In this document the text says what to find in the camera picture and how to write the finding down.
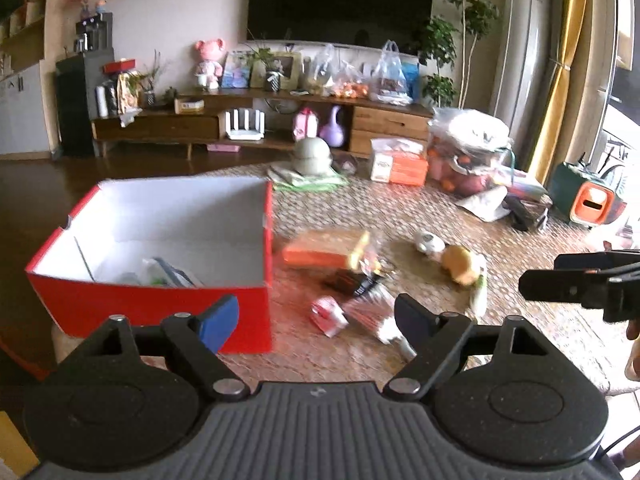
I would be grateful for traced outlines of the person's hand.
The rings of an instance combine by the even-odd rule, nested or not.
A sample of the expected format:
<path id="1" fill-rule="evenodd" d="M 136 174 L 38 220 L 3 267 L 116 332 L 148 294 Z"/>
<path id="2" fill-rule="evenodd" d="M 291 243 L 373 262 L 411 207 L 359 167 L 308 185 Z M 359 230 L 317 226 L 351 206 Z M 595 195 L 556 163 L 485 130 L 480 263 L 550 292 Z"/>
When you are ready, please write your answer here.
<path id="1" fill-rule="evenodd" d="M 632 340 L 631 352 L 625 366 L 625 376 L 632 382 L 640 380 L 640 321 L 630 321 L 627 325 L 627 338 Z"/>

